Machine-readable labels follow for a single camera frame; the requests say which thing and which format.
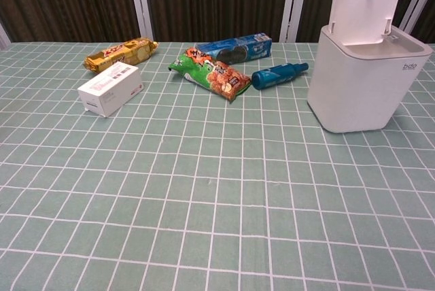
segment snack bag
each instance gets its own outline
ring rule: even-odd
[[[118,61],[127,65],[136,65],[147,60],[157,46],[158,43],[151,39],[135,38],[86,57],[84,66],[93,72],[100,73]]]
[[[251,85],[250,77],[196,48],[186,50],[169,65],[169,69],[180,72],[187,80],[222,95],[230,102]]]

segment green snack bag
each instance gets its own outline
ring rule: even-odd
[[[187,49],[169,65],[169,70],[180,72],[187,80],[222,95],[230,102],[251,86],[250,77],[196,48]]]

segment yellow biscuit package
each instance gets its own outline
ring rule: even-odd
[[[144,37],[135,38],[87,56],[84,66],[95,73],[100,73],[116,62],[136,65],[147,60],[154,53],[157,46],[158,43],[151,39]]]

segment logo on trash can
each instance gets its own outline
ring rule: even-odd
[[[409,65],[405,63],[402,70],[414,70],[416,66],[416,63],[411,63]]]

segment white box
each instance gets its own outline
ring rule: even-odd
[[[86,111],[110,116],[143,90],[137,67],[117,62],[78,88]]]
[[[383,128],[432,53],[392,26],[398,0],[332,0],[308,104],[333,133]]]

